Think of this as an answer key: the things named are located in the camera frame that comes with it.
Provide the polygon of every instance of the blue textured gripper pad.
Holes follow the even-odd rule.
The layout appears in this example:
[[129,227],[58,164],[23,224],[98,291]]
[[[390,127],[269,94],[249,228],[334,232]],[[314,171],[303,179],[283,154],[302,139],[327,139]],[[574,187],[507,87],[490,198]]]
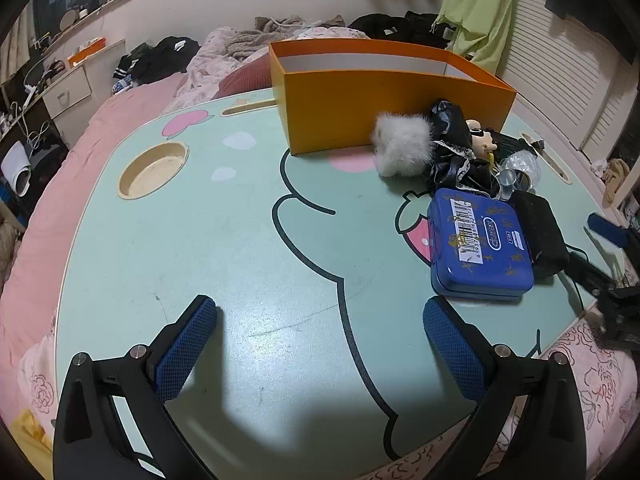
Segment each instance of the blue textured gripper pad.
[[462,395],[480,404],[487,390],[484,367],[436,298],[431,298],[424,306],[422,323]]
[[161,402],[175,399],[216,327],[216,304],[204,300],[156,367],[156,395]]

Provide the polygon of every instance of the blue tin box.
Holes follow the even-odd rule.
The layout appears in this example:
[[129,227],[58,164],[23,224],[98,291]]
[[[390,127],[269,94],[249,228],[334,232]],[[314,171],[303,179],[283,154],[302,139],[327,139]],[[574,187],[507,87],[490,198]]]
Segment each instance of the blue tin box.
[[429,205],[431,286],[443,296],[517,300],[533,286],[526,240],[507,203],[452,189]]

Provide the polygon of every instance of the pile of clothes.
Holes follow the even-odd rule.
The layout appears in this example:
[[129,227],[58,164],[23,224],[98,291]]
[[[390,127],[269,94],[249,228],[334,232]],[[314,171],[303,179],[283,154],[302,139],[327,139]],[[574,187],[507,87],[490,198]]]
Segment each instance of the pile of clothes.
[[436,48],[446,48],[449,40],[447,23],[434,24],[437,14],[417,14],[408,10],[404,18],[387,14],[367,14],[355,20],[349,28],[360,30],[372,40],[402,41]]
[[133,86],[154,83],[177,72],[187,72],[187,65],[200,49],[191,38],[169,36],[151,47],[142,43],[122,56],[113,77],[118,79],[113,94]]
[[341,16],[315,23],[306,22],[299,16],[280,20],[258,16],[255,28],[249,30],[219,27],[209,34],[189,63],[185,83],[163,113],[270,88],[269,44],[317,38],[369,39],[361,31],[345,27]]

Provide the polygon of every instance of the drawer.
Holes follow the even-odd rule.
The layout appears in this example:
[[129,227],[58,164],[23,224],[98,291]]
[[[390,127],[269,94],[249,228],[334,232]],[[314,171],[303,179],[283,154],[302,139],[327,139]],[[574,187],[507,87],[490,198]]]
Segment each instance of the drawer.
[[60,137],[69,149],[74,147],[78,139],[84,134],[89,120],[98,108],[99,104],[96,102],[95,95],[92,94],[91,97],[76,103],[53,119],[56,128],[60,132]]
[[78,101],[91,95],[91,87],[86,79],[84,67],[73,70],[72,73],[53,83],[43,95],[49,115],[55,119]]

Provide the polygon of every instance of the orange box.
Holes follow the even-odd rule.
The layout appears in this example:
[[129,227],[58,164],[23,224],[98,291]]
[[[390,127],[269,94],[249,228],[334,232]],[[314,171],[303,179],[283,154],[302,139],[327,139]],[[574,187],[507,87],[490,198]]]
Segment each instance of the orange box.
[[271,81],[293,155],[370,144],[380,112],[418,114],[438,98],[500,131],[516,91],[446,50],[397,41],[270,44]]
[[91,54],[95,54],[96,52],[101,51],[107,45],[106,38],[100,38],[100,40],[94,41],[87,48],[82,49],[77,54],[73,54],[73,56],[68,57],[66,62],[69,64],[69,68],[74,67],[74,63],[80,63],[85,57],[89,57]]

